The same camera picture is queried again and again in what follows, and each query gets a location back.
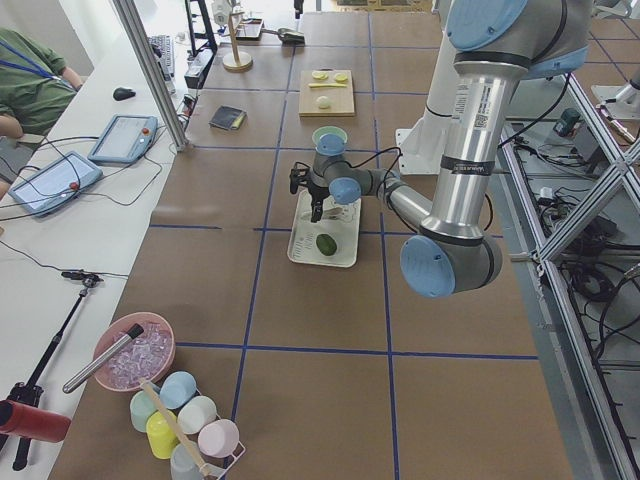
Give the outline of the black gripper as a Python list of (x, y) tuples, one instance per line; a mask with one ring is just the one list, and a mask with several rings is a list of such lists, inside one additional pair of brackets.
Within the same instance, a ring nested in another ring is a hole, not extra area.
[(330, 196), (329, 189), (326, 186), (317, 185), (313, 180), (307, 180), (306, 186), (311, 195), (312, 212), (311, 222), (317, 223), (322, 219), (324, 213), (324, 200)]

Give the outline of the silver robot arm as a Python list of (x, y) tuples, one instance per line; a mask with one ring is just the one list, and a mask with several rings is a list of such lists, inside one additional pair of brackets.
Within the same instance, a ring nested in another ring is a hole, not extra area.
[(446, 37), (459, 76), (433, 199), (389, 170), (360, 169), (343, 155), (344, 141), (324, 134), (312, 166), (292, 169), (290, 190), (306, 188), (312, 222), (323, 201), (376, 196), (416, 229), (401, 249), (406, 283), (424, 297), (482, 288), (499, 274), (500, 248), (479, 225), (511, 98), (522, 80), (553, 77), (586, 60), (589, 1), (455, 1)]

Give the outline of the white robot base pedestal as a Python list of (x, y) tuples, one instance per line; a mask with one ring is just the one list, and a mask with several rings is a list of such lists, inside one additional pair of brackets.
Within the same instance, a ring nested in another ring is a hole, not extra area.
[(454, 68), (457, 51), (442, 28), (442, 41), (423, 115), (411, 129), (397, 129), (403, 175), (436, 175), (446, 145), (459, 76)]

